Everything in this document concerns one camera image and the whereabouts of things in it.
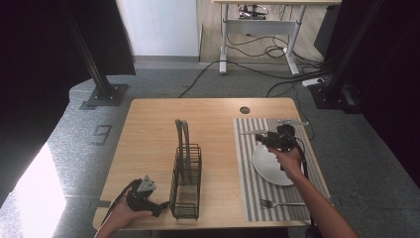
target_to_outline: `human hand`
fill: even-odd
[[[127,226],[132,220],[152,216],[152,212],[148,210],[133,211],[127,204],[127,192],[120,198],[114,206],[108,218],[99,228],[95,238],[111,237],[117,230]]]
[[[294,180],[303,176],[301,169],[301,158],[299,151],[294,148],[289,152],[281,152],[277,148],[267,147],[271,153],[275,154],[277,161],[284,168],[289,179]]]

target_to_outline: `power strip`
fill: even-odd
[[[324,82],[325,82],[324,79],[322,79],[321,77],[317,77],[317,78],[302,81],[302,85],[304,87],[307,87],[307,86],[310,86],[310,85],[320,84],[320,83],[324,83]]]

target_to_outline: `cord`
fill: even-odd
[[[312,60],[312,59],[307,59],[307,58],[304,58],[304,57],[302,57],[302,56],[300,56],[297,52],[295,52],[295,51],[293,51],[293,55],[295,56],[295,58],[298,60],[298,61],[300,61],[300,62],[303,62],[303,63],[306,63],[306,64],[310,64],[310,65],[313,65],[313,66],[315,66],[315,67],[321,67],[321,64],[322,64],[322,62],[321,61],[316,61],[316,60]]]
[[[298,140],[299,142],[300,142],[300,144],[302,145],[302,147],[303,147],[303,154],[305,154],[306,153],[306,148],[305,148],[305,144],[303,143],[303,141],[302,140],[300,140],[300,138],[297,138],[296,137],[296,140]]]
[[[284,56],[284,51],[283,51],[284,47],[281,47],[281,46],[277,45],[274,40],[278,40],[278,41],[284,42],[286,45],[287,45],[287,42],[284,41],[283,39],[277,38],[275,35],[273,35],[272,37],[269,37],[269,36],[259,37],[259,38],[253,39],[251,41],[242,42],[242,43],[233,43],[231,41],[231,39],[229,38],[229,36],[227,36],[227,39],[228,39],[229,43],[231,45],[233,45],[233,46],[242,46],[242,45],[250,44],[250,43],[253,43],[253,42],[256,42],[256,41],[260,41],[262,39],[267,39],[267,38],[272,39],[273,46],[266,47],[265,50],[264,50],[264,53],[259,54],[259,55],[250,55],[250,54],[247,54],[247,53],[243,52],[242,50],[240,50],[238,48],[231,47],[231,46],[226,46],[226,47],[228,47],[229,49],[232,49],[232,50],[236,50],[236,51],[242,53],[243,55],[245,55],[247,57],[262,57],[262,56],[267,55],[270,58],[274,58],[274,59],[282,58]],[[272,55],[271,52],[274,52],[274,51],[281,51],[280,56],[274,56],[274,55]]]
[[[278,6],[278,13],[275,13],[274,12],[274,9],[275,9],[275,6],[274,5],[271,5],[271,12],[270,12],[270,15],[280,15],[283,11],[281,11],[281,7],[283,7],[283,11],[284,11],[284,5],[279,5]]]
[[[291,5],[289,21],[291,20],[291,14],[293,13],[293,7],[294,7],[294,5]]]
[[[280,21],[283,20],[284,13],[286,12],[286,7],[287,7],[287,5],[284,5],[283,12],[281,13]]]
[[[231,63],[231,64],[234,64],[234,65],[237,65],[237,66],[240,66],[240,67],[242,67],[242,68],[245,68],[245,69],[248,69],[248,70],[251,70],[251,71],[254,71],[254,72],[257,72],[257,73],[259,73],[259,74],[262,74],[262,75],[265,75],[265,76],[269,76],[269,77],[274,77],[274,78],[277,78],[277,79],[286,79],[286,81],[282,81],[282,82],[278,82],[278,83],[276,83],[274,86],[272,86],[269,90],[268,90],[268,92],[266,93],[266,95],[265,95],[265,97],[269,97],[269,93],[274,89],[274,88],[276,88],[277,86],[279,86],[279,85],[282,85],[282,84],[285,84],[285,83],[291,83],[291,82],[299,82],[299,81],[303,81],[303,80],[306,80],[306,79],[308,79],[308,78],[311,78],[311,77],[315,77],[315,76],[319,76],[319,75],[323,75],[323,74],[325,74],[328,70],[323,70],[323,69],[321,69],[321,70],[317,70],[317,71],[314,71],[314,72],[308,72],[308,73],[305,73],[305,74],[299,74],[299,75],[295,75],[295,76],[277,76],[277,75],[272,75],[272,74],[269,74],[269,73],[266,73],[266,72],[262,72],[262,71],[258,71],[258,70],[255,70],[255,69],[253,69],[253,68],[250,68],[250,67],[247,67],[247,66],[244,66],[244,65],[241,65],[241,64],[239,64],[239,63],[236,63],[236,62],[232,62],[232,61],[228,61],[228,60],[217,60],[217,61],[214,61],[214,62],[211,62],[211,63],[209,63],[205,68],[203,68],[201,71],[200,71],[200,73],[197,75],[197,77],[194,79],[194,81],[191,83],[191,85],[189,85],[179,96],[178,96],[178,98],[181,98],[183,95],[185,95],[185,93],[189,90],[189,89],[191,89],[193,86],[194,86],[194,84],[197,82],[197,80],[198,80],[198,78],[204,73],[204,71],[209,67],[209,66],[211,66],[211,65],[213,65],[213,64],[215,64],[215,63],[217,63],[217,62],[222,62],[222,61],[224,61],[224,62],[226,62],[226,63]]]
[[[314,128],[312,127],[312,124],[311,124],[311,122],[309,121],[309,119],[308,119],[308,117],[305,115],[305,113],[303,113],[303,111],[302,111],[302,109],[301,109],[301,107],[300,107],[300,101],[299,101],[299,91],[298,90],[296,90],[296,88],[294,88],[294,85],[295,85],[295,83],[293,82],[292,83],[292,88],[293,88],[293,90],[296,92],[296,94],[295,94],[295,98],[296,98],[296,107],[297,107],[297,110],[300,112],[300,114],[302,114],[302,116],[305,118],[305,121],[307,121],[308,123],[309,123],[309,129],[311,130],[311,136],[308,138],[309,139],[309,141],[312,141],[314,138],[315,138],[315,132],[314,132]]]
[[[111,214],[111,211],[114,209],[114,207],[118,204],[118,201],[125,196],[124,194],[126,193],[126,191],[133,185],[133,183],[135,182],[135,180],[132,180],[126,187],[124,187],[124,189],[121,191],[121,193],[117,196],[117,198],[115,198],[115,200],[112,202],[111,206],[108,208],[108,211],[105,214],[105,217],[101,223],[101,225],[106,221],[106,219],[108,218],[109,214]]]

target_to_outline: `carpeted floor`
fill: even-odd
[[[179,69],[145,66],[137,69],[136,76],[109,76],[111,83],[129,85],[119,107],[80,109],[95,85],[87,80],[74,86],[69,92],[70,103],[48,140],[50,155],[34,160],[28,169],[32,173],[24,175],[0,210],[0,236],[93,237],[95,207],[131,101],[177,98],[201,68],[203,65]],[[266,72],[288,75],[281,70]],[[214,65],[183,97],[266,97],[282,80],[234,65],[226,75],[220,75]],[[418,237],[420,190],[364,116],[316,109],[308,88],[301,83],[276,87],[269,96],[279,94],[292,98],[302,120],[310,122],[307,133],[313,138],[312,148],[332,199],[361,236]],[[47,163],[36,169],[41,161]],[[54,185],[60,190],[58,197],[52,197]],[[29,188],[33,192],[27,197],[25,190]],[[53,207],[58,199],[63,200],[63,206]],[[52,215],[50,210],[62,212]],[[288,230],[290,237],[304,237],[304,227]],[[115,237],[150,235],[147,231],[120,231]]]

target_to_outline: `dish rack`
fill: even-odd
[[[202,165],[201,149],[198,144],[180,145],[176,148],[169,207],[172,216],[176,219],[198,219]]]

